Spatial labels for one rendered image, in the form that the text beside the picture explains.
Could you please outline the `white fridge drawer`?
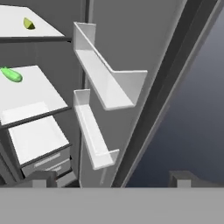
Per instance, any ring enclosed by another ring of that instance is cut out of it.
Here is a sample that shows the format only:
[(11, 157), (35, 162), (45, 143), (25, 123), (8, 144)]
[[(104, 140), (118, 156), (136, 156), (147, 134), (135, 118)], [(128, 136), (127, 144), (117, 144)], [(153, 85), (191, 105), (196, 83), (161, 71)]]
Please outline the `white fridge drawer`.
[(70, 169), (71, 144), (53, 116), (10, 128), (9, 133), (26, 177), (40, 170), (60, 175)]

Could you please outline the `white fridge shelf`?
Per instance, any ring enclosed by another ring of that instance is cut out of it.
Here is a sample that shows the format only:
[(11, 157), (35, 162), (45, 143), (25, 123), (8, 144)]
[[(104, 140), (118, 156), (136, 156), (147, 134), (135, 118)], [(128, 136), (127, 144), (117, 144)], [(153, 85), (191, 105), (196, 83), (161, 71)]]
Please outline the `white fridge shelf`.
[[(34, 30), (24, 27), (24, 18), (30, 19)], [(0, 43), (71, 42), (72, 39), (58, 31), (28, 7), (0, 4)]]
[(70, 109), (38, 66), (13, 67), (23, 77), (13, 82), (0, 71), (0, 129)]

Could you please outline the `large white door bin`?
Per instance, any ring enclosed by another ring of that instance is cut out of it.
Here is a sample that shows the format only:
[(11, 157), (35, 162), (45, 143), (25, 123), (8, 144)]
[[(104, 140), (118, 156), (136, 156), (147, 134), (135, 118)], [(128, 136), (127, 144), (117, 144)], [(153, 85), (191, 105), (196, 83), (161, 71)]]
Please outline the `large white door bin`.
[(73, 50), (105, 110), (134, 108), (147, 70), (116, 71), (95, 48), (96, 24), (73, 23)]

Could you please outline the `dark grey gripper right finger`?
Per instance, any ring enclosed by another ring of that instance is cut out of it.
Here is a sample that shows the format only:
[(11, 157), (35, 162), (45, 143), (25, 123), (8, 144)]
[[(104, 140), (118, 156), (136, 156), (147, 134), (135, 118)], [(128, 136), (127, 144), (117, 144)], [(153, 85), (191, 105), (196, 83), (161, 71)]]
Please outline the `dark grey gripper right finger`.
[(169, 171), (169, 187), (189, 188), (189, 187), (223, 187), (224, 183), (214, 183), (201, 179), (190, 171)]

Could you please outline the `green cucumber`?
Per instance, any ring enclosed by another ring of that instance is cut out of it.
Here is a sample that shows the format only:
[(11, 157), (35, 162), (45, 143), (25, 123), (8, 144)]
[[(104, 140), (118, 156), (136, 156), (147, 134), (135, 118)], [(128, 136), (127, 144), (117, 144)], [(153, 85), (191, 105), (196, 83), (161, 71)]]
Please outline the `green cucumber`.
[(23, 76), (19, 72), (16, 72), (16, 71), (14, 71), (14, 70), (6, 67), (6, 66), (1, 67), (0, 71), (10, 81), (21, 82), (23, 80)]

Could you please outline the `grey fridge body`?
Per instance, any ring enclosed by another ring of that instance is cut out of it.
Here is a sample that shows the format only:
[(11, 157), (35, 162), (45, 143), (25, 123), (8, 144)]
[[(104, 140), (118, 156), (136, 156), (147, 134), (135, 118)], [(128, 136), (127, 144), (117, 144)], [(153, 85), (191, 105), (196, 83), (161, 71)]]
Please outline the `grey fridge body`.
[[(73, 35), (74, 22), (85, 19), (85, 2), (84, 0), (0, 0), (0, 4), (28, 7), (72, 39), (71, 42), (0, 43), (0, 68), (38, 66), (70, 107), (66, 111), (49, 116), (53, 116), (71, 144), (70, 169), (60, 175), (57, 174), (56, 179), (60, 186), (77, 185), (80, 177), (81, 131), (74, 112), (74, 90), (81, 87), (82, 75), (79, 61), (74, 54)], [(18, 158), (11, 141), (9, 129), (13, 127), (0, 129), (0, 176), (6, 185), (26, 178), (18, 167)]]

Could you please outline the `yellow-green lemon wedge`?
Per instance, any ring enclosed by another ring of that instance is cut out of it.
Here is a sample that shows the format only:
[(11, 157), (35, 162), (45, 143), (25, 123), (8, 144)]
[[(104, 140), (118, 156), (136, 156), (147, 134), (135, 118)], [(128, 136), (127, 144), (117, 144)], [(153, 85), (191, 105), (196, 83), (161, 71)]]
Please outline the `yellow-green lemon wedge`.
[(28, 19), (27, 17), (24, 18), (24, 27), (28, 30), (34, 30), (35, 29), (34, 23), (30, 19)]

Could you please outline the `small white door bin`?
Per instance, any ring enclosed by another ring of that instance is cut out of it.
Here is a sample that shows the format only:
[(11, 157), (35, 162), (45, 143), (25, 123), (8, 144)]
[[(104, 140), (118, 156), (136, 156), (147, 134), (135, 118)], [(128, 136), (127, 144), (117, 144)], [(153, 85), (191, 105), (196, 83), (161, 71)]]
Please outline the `small white door bin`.
[(73, 91), (73, 107), (77, 115), (87, 152), (94, 170), (110, 167), (116, 163), (120, 150), (109, 150), (99, 125), (89, 106), (90, 90)]

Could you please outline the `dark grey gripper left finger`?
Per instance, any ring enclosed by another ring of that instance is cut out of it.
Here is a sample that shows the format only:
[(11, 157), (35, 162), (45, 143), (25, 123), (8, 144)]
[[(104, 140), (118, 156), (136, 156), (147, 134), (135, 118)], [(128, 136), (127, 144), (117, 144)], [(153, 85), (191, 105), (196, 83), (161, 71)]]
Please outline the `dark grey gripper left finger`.
[(34, 171), (28, 177), (13, 184), (8, 184), (7, 188), (51, 188), (56, 187), (56, 171)]

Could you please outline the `grey fridge door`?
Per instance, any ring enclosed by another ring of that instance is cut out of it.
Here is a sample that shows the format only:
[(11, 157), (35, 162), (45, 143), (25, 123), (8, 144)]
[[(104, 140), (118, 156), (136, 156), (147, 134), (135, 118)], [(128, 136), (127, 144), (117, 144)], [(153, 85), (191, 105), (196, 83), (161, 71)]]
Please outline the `grey fridge door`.
[(89, 0), (74, 27), (86, 73), (80, 185), (124, 187), (211, 31), (224, 0)]

